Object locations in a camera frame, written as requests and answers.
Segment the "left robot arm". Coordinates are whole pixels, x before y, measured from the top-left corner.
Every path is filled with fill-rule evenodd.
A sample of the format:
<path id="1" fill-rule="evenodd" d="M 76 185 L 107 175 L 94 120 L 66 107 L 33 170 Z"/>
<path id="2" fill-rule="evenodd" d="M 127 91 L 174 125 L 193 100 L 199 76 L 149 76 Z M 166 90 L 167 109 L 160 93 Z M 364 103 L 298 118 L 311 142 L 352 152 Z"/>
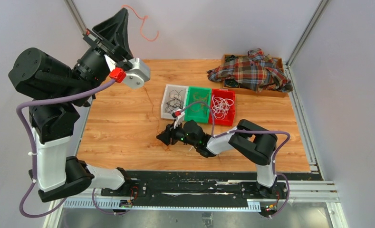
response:
<path id="1" fill-rule="evenodd" d="M 32 169 L 43 202 L 64 199 L 86 190 L 96 175 L 84 161 L 67 156 L 67 143 L 80 115 L 77 107 L 114 83 L 132 68 L 127 24 L 128 10 L 85 32 L 89 49 L 73 67 L 30 47 L 17 57 L 9 79 L 17 92 L 31 98 L 16 112 L 31 143 Z"/>

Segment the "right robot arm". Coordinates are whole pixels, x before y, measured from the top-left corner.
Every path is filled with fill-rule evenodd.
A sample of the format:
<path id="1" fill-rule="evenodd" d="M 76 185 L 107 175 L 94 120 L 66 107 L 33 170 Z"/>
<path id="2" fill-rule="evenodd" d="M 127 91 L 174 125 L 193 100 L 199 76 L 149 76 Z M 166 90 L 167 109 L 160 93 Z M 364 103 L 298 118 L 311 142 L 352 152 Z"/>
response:
<path id="1" fill-rule="evenodd" d="M 228 150 L 237 150 L 256 166 L 259 195 L 270 198 L 277 190 L 274 165 L 277 133 L 242 119 L 229 131 L 212 136 L 205 133 L 194 120 L 190 120 L 179 125 L 168 124 L 156 138 L 167 146 L 177 142 L 190 145 L 206 158 L 217 156 Z"/>

